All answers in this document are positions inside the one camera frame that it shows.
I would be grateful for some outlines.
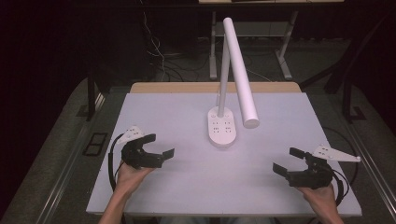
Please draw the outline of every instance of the dark background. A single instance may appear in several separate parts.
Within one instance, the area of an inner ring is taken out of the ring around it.
[[[77,6],[89,3],[64,0],[0,2],[3,129],[0,217],[68,96],[88,72],[94,73],[96,84],[104,92],[113,85],[131,85],[137,80],[152,79],[154,70],[145,53],[148,34],[142,29],[142,12]],[[166,3],[196,4],[195,1]],[[381,18],[381,9],[386,3],[381,0],[346,1],[341,7],[306,7],[299,14],[293,38],[295,41],[358,38]],[[275,21],[290,13],[289,8],[281,7],[252,9],[249,13],[218,10],[219,18],[232,16],[254,21]],[[352,74],[355,83],[396,133],[396,65],[391,60],[396,50],[395,14],[384,20],[353,67]],[[209,10],[155,10],[147,15],[152,32],[165,45],[184,50],[191,57],[196,52],[196,37],[210,34]]]

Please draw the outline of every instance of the desk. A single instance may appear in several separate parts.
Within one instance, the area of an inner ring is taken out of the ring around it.
[[[309,100],[295,83],[251,83],[261,125],[244,129],[233,83],[226,106],[238,131],[227,149],[213,147],[206,114],[217,100],[219,83],[136,83],[125,98],[111,142],[130,126],[156,133],[145,150],[175,148],[175,157],[148,175],[126,204],[133,216],[313,216],[301,193],[272,172],[273,162],[304,170],[304,161],[289,155],[290,147],[312,151],[328,145]],[[114,170],[123,146],[114,148]],[[342,172],[337,162],[333,169]],[[107,156],[102,163],[87,212],[101,214],[111,196]],[[360,216],[353,192],[345,197],[342,216]]]
[[[326,2],[344,2],[344,0],[273,0],[273,1],[251,1],[240,3],[253,4],[285,4],[285,3],[326,3]],[[199,0],[200,4],[231,4],[232,0]],[[294,23],[297,19],[298,11],[294,10],[290,15],[289,21],[271,21],[271,22],[234,22],[235,31],[238,36],[282,36],[283,43],[279,50],[276,50],[275,55],[282,70],[283,76],[286,80],[292,80],[289,67],[285,60],[285,52],[288,47],[291,33],[294,28]],[[211,48],[209,56],[210,78],[216,79],[216,55],[215,55],[215,39],[216,36],[224,35],[222,22],[217,22],[216,11],[212,12],[212,33],[211,33]]]

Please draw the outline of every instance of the lamp base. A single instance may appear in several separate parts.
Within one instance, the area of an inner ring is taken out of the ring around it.
[[[229,147],[236,137],[233,112],[224,107],[224,116],[218,117],[219,107],[215,106],[207,113],[207,127],[210,143],[215,147]]]

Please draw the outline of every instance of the desk lamp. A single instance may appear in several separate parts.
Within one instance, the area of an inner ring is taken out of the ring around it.
[[[247,70],[242,59],[241,49],[236,38],[233,21],[226,18],[224,24],[224,45],[221,64],[221,79],[218,105],[207,113],[209,138],[215,147],[229,147],[236,137],[233,112],[225,107],[230,61],[245,128],[257,128],[260,124],[256,106],[248,83]]]

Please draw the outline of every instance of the lamp arm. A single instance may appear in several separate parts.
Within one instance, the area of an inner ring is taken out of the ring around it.
[[[242,58],[241,49],[239,48],[238,40],[236,38],[235,29],[233,28],[233,21],[226,18],[224,24],[224,48],[223,61],[221,66],[221,82],[219,95],[219,113],[223,112],[225,105],[225,95],[227,91],[227,81],[229,74],[230,61],[233,67],[233,77],[236,84],[236,92],[238,94],[239,105],[241,108],[242,119],[245,128],[256,128],[260,125],[257,116],[256,106],[254,105],[253,96],[248,83],[248,74]]]

